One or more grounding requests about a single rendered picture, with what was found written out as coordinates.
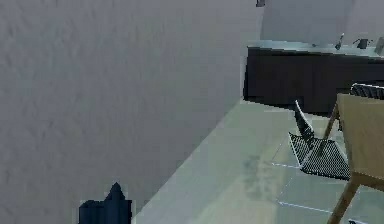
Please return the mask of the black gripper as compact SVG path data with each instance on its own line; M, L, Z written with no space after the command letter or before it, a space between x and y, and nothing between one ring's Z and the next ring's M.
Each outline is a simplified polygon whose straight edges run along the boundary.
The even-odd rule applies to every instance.
M132 224L132 201L115 182L104 200L81 204L78 224Z

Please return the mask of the black kitchen cabinet pale worktop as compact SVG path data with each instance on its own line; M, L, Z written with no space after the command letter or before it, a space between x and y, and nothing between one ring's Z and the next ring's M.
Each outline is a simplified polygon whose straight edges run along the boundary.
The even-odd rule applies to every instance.
M384 55L372 47L314 47L259 40L247 46L243 99L290 109L295 101L310 114L327 116L339 93L354 83L384 86Z

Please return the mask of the grey box-shaped appliance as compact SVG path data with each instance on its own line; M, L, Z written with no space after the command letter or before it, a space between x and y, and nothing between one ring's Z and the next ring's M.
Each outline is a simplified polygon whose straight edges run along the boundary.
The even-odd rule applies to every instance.
M381 55L383 51L384 51L384 36L381 36L377 41L374 52L378 55Z

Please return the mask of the black kettle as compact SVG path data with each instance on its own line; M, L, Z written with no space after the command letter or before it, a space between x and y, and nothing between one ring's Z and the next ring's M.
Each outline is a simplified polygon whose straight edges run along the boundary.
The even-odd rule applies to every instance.
M361 39L355 40L354 43L357 43L357 47L359 49L366 49L367 46L371 43L371 40L367 38L361 38Z

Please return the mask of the light wooden table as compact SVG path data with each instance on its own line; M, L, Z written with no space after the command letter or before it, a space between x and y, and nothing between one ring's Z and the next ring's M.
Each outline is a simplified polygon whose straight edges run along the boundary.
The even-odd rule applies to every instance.
M384 100L339 93L323 138L335 119L342 126L351 177L327 224L339 224L357 189L384 192Z

